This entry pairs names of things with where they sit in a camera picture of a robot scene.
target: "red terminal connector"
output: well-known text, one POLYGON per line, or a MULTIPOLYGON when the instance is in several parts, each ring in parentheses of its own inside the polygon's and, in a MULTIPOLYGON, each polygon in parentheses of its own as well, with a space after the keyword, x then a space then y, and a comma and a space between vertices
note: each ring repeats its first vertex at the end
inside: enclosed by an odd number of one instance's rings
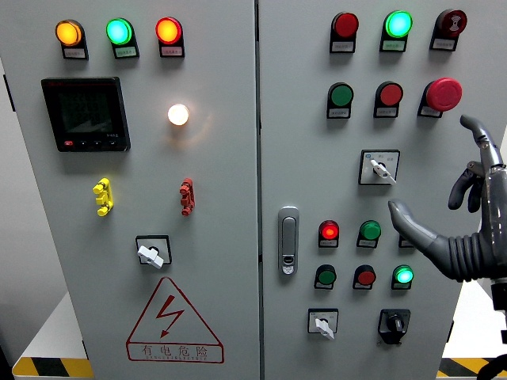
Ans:
POLYGON ((193 195, 193 182, 190 178, 185 178, 180 187, 181 194, 181 205, 183 206, 183 210, 181 210, 181 214, 183 216, 189 216, 193 211, 193 208, 196 206, 196 200, 193 195))

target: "lightning bolt symbol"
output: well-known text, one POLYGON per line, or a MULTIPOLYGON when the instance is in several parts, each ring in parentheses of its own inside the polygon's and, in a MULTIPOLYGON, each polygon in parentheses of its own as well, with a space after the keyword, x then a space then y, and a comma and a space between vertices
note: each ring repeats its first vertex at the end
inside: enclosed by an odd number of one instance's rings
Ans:
POLYGON ((157 314, 157 319, 168 317, 170 315, 176 315, 176 317, 173 319, 173 321, 171 322, 171 324, 169 325, 169 327, 167 329, 165 329, 165 330, 162 330, 162 333, 160 334, 160 339, 162 339, 164 336, 166 336, 167 334, 169 334, 169 329, 171 328, 171 326, 174 325, 174 323, 177 321, 177 319, 179 317, 181 317, 181 315, 184 312, 184 310, 178 310, 178 311, 174 311, 172 313, 164 313, 166 311, 166 309, 169 307, 169 305, 171 304, 172 301, 174 301, 174 296, 170 295, 167 298, 166 302, 164 303, 164 306, 162 306, 162 308, 160 309, 160 311, 157 314))

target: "yellow terminal connector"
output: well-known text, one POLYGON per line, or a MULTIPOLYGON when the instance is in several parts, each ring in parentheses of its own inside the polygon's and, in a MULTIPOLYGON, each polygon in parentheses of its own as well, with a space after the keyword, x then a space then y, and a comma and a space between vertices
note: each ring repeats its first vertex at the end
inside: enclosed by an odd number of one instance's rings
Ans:
POLYGON ((102 178, 93 187, 93 193, 97 195, 95 203, 101 206, 101 208, 97 210, 98 216, 106 216, 111 211, 112 206, 114 206, 111 182, 109 182, 107 178, 102 178))

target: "yellow black hazard stripe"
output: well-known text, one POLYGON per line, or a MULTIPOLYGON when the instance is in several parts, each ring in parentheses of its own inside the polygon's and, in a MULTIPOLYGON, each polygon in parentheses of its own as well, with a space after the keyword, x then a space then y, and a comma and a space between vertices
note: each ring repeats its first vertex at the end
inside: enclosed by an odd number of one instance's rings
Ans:
POLYGON ((16 376, 93 378, 88 359, 20 358, 13 368, 16 376))
MULTIPOLYGON (((438 378, 477 378, 481 368, 489 363, 491 358, 447 359, 440 362, 438 378)), ((507 378, 507 371, 502 371, 499 378, 507 378)))

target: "green indicator light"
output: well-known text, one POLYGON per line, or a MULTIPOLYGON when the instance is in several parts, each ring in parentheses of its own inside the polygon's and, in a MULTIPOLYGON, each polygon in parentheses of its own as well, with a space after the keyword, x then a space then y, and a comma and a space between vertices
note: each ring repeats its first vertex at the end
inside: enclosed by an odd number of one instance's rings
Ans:
POLYGON ((125 45, 132 38, 132 27, 123 18, 115 18, 105 28, 108 38, 116 45, 125 45))
POLYGON ((330 285, 336 279, 336 275, 331 271, 324 271, 318 275, 318 281, 324 285, 330 285))
POLYGON ((364 222, 361 225, 360 232, 367 240, 375 240, 381 234, 380 224, 374 220, 364 222))
POLYGON ((408 265, 401 265, 395 269, 395 278, 399 283, 409 283, 414 278, 414 272, 408 265))
POLYGON ((387 16, 386 32, 393 38, 402 38, 412 29, 412 17, 404 10, 397 10, 387 16))
POLYGON ((331 101, 339 107, 347 105, 352 100, 352 90, 346 85, 337 86, 331 93, 331 101))

